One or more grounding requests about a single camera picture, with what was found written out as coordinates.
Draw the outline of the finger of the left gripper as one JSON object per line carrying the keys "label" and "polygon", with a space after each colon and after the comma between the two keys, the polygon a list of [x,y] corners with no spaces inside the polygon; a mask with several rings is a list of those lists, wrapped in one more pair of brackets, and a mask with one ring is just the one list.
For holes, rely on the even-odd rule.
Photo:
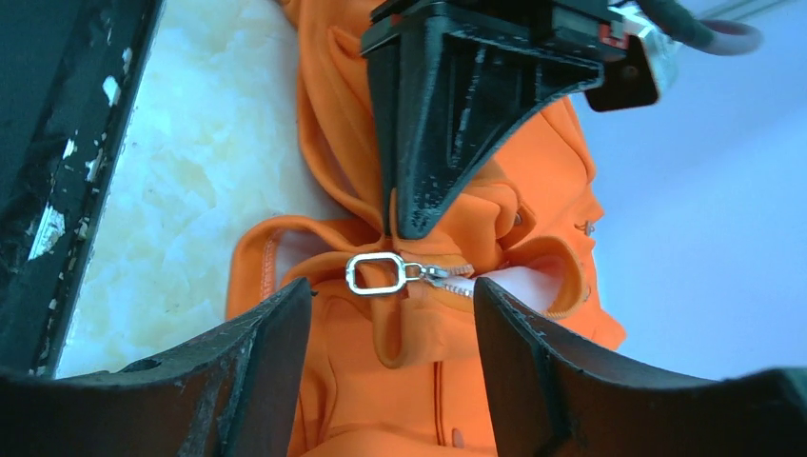
{"label": "finger of the left gripper", "polygon": [[385,228],[420,240],[541,109],[601,85],[601,1],[386,1],[361,39]]}

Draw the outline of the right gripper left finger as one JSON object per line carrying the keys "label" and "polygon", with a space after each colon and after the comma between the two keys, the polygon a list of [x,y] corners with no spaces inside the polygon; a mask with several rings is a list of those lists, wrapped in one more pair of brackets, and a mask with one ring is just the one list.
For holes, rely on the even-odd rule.
{"label": "right gripper left finger", "polygon": [[283,456],[312,291],[259,306],[117,372],[51,380],[3,370],[5,456]]}

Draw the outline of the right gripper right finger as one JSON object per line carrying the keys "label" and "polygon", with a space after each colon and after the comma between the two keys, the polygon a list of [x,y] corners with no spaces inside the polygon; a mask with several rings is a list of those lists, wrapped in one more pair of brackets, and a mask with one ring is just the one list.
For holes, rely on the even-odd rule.
{"label": "right gripper right finger", "polygon": [[656,368],[542,317],[495,282],[475,323],[501,456],[802,456],[806,371],[712,381]]}

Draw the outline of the orange zip-up jacket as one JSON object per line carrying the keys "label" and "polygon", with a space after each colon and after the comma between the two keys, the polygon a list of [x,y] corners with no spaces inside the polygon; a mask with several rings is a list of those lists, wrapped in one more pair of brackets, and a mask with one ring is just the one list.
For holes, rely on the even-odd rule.
{"label": "orange zip-up jacket", "polygon": [[235,318],[298,278],[314,288],[290,456],[492,456],[473,317],[478,276],[606,348],[591,231],[602,209],[578,117],[561,99],[500,148],[424,239],[382,228],[360,36],[371,1],[285,1],[298,31],[301,154],[341,220],[252,228],[231,266]]}

